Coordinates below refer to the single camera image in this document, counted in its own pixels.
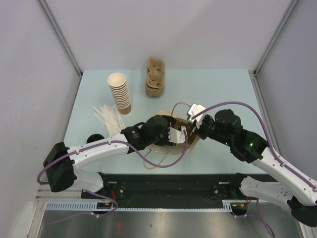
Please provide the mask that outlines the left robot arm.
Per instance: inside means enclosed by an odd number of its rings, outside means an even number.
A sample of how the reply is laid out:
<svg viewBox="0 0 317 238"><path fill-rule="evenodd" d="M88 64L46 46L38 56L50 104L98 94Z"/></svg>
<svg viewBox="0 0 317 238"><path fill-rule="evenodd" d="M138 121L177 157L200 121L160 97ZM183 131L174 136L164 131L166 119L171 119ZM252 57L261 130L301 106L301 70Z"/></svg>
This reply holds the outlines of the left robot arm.
<svg viewBox="0 0 317 238"><path fill-rule="evenodd" d="M79 183L81 189L93 192L98 198L109 194L109 185L101 173L91 174L82 168L98 160L116 155L139 152L152 144L172 145L169 130L176 120L171 116L155 115L146 122L123 129L116 135L75 148L64 142L55 144L43 162L46 182L52 192L61 192Z"/></svg>

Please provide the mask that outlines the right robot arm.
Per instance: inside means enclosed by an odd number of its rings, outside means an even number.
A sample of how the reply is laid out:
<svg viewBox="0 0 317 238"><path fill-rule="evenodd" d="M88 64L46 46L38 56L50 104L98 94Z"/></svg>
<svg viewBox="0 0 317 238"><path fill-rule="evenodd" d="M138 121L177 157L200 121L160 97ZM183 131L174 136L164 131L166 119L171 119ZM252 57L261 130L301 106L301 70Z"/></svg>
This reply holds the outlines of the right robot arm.
<svg viewBox="0 0 317 238"><path fill-rule="evenodd" d="M315 180L279 155L270 142L244 129L232 110L221 110L211 117L203 106L192 105L187 115L201 139L210 138L227 145L238 160L260 168L280 184L268 185L250 176L236 174L236 180L228 187L232 198L240 199L245 195L265 200L290 212L304 225L316 227Z"/></svg>

